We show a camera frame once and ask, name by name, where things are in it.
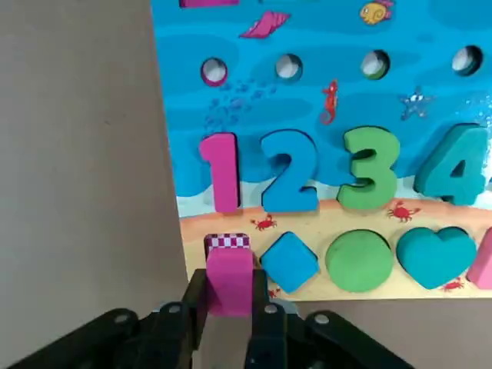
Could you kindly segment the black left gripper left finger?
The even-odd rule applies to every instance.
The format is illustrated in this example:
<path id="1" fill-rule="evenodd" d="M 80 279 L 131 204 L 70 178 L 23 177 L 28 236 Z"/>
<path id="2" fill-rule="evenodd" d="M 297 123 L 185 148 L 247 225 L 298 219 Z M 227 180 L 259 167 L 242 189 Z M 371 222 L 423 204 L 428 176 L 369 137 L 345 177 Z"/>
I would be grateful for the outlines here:
<path id="1" fill-rule="evenodd" d="M 115 308 L 11 368 L 191 368 L 207 318 L 207 278 L 197 269 L 180 301 L 139 318 Z"/>

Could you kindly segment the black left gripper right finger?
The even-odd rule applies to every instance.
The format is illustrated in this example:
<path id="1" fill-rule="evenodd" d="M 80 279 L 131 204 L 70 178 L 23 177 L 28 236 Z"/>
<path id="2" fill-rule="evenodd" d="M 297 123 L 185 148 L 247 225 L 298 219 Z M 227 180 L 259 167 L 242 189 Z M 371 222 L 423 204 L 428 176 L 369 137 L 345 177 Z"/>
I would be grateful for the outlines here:
<path id="1" fill-rule="evenodd" d="M 413 366 L 333 311 L 302 318 L 269 300 L 267 276 L 253 271 L 246 368 L 405 369 Z"/>

